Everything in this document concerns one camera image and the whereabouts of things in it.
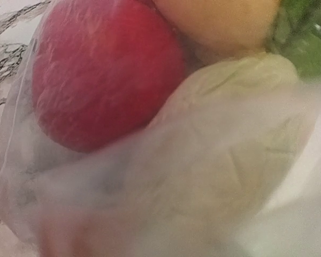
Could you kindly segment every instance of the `countertop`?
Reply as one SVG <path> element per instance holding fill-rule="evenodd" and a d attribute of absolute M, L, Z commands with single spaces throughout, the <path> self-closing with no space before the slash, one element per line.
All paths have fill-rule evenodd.
<path fill-rule="evenodd" d="M 27 45 L 49 0 L 0 0 L 0 119 Z M 0 221 L 0 257 L 36 256 Z"/>

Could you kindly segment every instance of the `yellow fruit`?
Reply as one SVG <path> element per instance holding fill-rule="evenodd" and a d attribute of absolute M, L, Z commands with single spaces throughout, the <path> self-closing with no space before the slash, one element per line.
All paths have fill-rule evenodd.
<path fill-rule="evenodd" d="M 183 33 L 223 57 L 263 47 L 280 0 L 154 0 Z"/>

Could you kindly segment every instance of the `apple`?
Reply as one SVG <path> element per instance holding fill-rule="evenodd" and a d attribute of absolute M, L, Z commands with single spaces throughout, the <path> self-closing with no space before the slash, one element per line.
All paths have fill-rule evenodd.
<path fill-rule="evenodd" d="M 280 0 L 154 0 L 180 31 L 222 57 L 250 52 L 264 40 Z"/>
<path fill-rule="evenodd" d="M 140 3 L 146 4 L 148 7 L 156 8 L 153 0 L 137 0 Z"/>
<path fill-rule="evenodd" d="M 146 126 L 185 78 L 177 36 L 135 0 L 64 0 L 45 18 L 32 75 L 37 122 L 91 152 Z"/>

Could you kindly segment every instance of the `plastic bag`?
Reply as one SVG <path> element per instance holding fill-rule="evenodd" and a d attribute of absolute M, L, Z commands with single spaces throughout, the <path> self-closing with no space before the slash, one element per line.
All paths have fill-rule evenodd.
<path fill-rule="evenodd" d="M 170 24 L 135 0 L 41 21 L 3 113 L 0 218 L 45 256 L 244 253 L 236 229 L 301 156 L 317 84 L 265 51 L 202 67 Z"/>
<path fill-rule="evenodd" d="M 316 182 L 321 182 L 321 158 L 298 199 L 244 224 L 237 241 L 248 256 L 321 256 L 321 184 Z"/>

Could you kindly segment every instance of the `green leaf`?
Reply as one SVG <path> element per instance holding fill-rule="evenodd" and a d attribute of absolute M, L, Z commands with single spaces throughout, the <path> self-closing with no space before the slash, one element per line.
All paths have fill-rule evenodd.
<path fill-rule="evenodd" d="M 321 76 L 321 0 L 282 0 L 267 49 L 288 58 L 305 79 Z"/>

